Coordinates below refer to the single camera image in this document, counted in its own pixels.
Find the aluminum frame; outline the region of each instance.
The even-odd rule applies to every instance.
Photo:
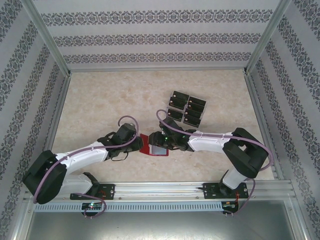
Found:
[[[114,200],[110,202],[141,203],[141,202],[221,202],[234,199],[204,199],[201,187],[204,182],[109,182],[115,184]],[[247,181],[248,191],[253,183]],[[15,224],[11,240],[24,240],[27,238],[29,227],[32,223],[35,205],[33,196],[26,191]],[[282,200],[285,204],[287,216],[296,240],[309,240],[310,235],[305,225],[302,213],[296,198],[296,193],[291,180],[257,180],[256,187],[250,201]],[[88,203],[91,200],[70,200],[69,195],[61,195],[51,203]]]

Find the metal frame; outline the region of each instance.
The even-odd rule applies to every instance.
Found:
[[[33,0],[21,0],[21,3],[28,13],[29,17],[31,18],[33,24],[35,25],[36,29],[38,30],[40,36],[42,37],[44,43],[47,45],[50,53],[52,54],[54,60],[58,64],[60,70],[62,71],[63,75],[67,75],[70,72],[68,65],[61,54],[58,46],[55,43],[54,38],[50,34],[44,20],[42,19],[40,13],[38,12],[34,1]]]
[[[27,13],[30,15],[34,25],[37,27],[41,37],[47,44],[54,59],[58,63],[62,72],[67,75],[70,70],[60,53],[53,37],[51,36],[48,28],[42,20],[38,10],[36,9],[32,0],[21,1]],[[258,96],[253,87],[253,82],[250,77],[250,72],[257,63],[262,51],[268,43],[271,35],[276,29],[281,17],[285,10],[289,6],[291,0],[280,0],[274,14],[272,15],[262,37],[260,38],[256,48],[254,49],[248,64],[243,70],[244,79],[248,88],[250,99],[253,105],[253,109],[257,118],[257,122],[261,131],[261,135],[265,145],[271,149],[273,155],[276,157],[276,153],[271,141],[269,132],[267,131],[267,124],[258,101]],[[179,70],[235,70],[242,69],[239,67],[175,67],[175,68],[104,68],[104,69],[75,69],[73,73],[80,72],[119,72],[119,71],[179,71]],[[49,133],[49,139],[45,146],[45,149],[51,149],[54,143],[56,132],[60,116],[63,110],[64,102],[67,96],[69,83],[71,80],[71,74],[68,76],[60,100],[58,102],[57,112],[53,119],[53,125]],[[278,159],[275,158],[274,166],[272,166],[274,177],[279,180],[257,180],[254,194],[250,201],[268,201],[268,200],[282,200],[284,202],[288,219],[291,224],[292,231],[296,240],[309,240],[311,239],[305,220],[303,218],[300,205],[298,203],[294,187],[290,180],[284,180],[284,176],[281,171],[281,167]],[[202,186],[203,182],[116,182],[114,200],[108,200],[108,203],[203,203],[203,202],[221,202],[230,201],[232,199],[204,199],[202,190],[198,187]],[[247,188],[249,191],[252,189],[252,182],[247,182]],[[33,196],[30,192],[25,192],[16,222],[14,224],[11,240],[24,240],[27,238],[29,227],[32,223],[32,217],[34,214],[35,205],[32,203]],[[74,201],[69,199],[69,195],[60,196],[55,198],[53,203],[63,205],[66,203],[84,203],[91,202],[90,200]]]
[[[256,47],[254,48],[247,65],[244,68],[247,74],[249,74],[255,67],[258,59],[260,58],[261,53],[265,49],[265,46],[269,42],[274,31],[276,30],[278,23],[280,22],[282,16],[285,14],[285,11],[287,10],[291,1],[292,0],[280,0],[262,36],[260,37]]]
[[[115,184],[114,200],[106,203],[144,203],[154,202],[166,204],[175,203],[212,203],[231,201],[232,199],[204,199],[201,187],[204,182],[113,182]],[[247,181],[247,188],[251,191],[253,183]],[[32,223],[35,205],[32,203],[32,195],[25,192],[22,206],[19,212],[12,240],[24,240],[27,238],[28,229]],[[301,210],[296,198],[293,185],[290,180],[257,180],[254,194],[250,201],[284,201],[288,219],[290,221],[296,240],[309,240],[310,236],[304,223]],[[51,203],[63,205],[66,203],[88,203],[90,200],[70,200],[69,195],[61,195]]]

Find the metal panel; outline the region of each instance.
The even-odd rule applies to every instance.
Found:
[[[254,201],[235,217],[214,212],[107,212],[33,215],[28,240],[292,240],[282,201]]]
[[[36,204],[35,213],[79,213],[82,203],[53,202]],[[108,213],[164,213],[164,212],[212,212],[223,211],[222,203],[216,202],[108,202]],[[87,210],[88,213],[101,212],[100,210]]]

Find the black mounting plate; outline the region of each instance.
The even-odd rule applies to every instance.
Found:
[[[97,194],[94,196],[103,200],[113,200],[115,196],[115,184],[103,184],[100,183]],[[92,198],[79,196],[77,194],[70,194],[71,200],[92,200]]]
[[[205,182],[202,184],[202,188],[204,199],[235,199],[237,197],[236,193],[239,194],[239,199],[247,199],[249,196],[247,184],[244,182],[240,183],[239,186],[232,190],[227,196],[220,192],[218,182]]]

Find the red object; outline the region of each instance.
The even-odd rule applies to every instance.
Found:
[[[150,147],[149,147],[149,136],[141,133],[140,137],[142,138],[142,141],[143,141],[143,147],[139,150],[140,153],[143,153],[149,156],[169,156],[169,149],[166,149],[166,154],[152,154],[152,151],[150,151]]]

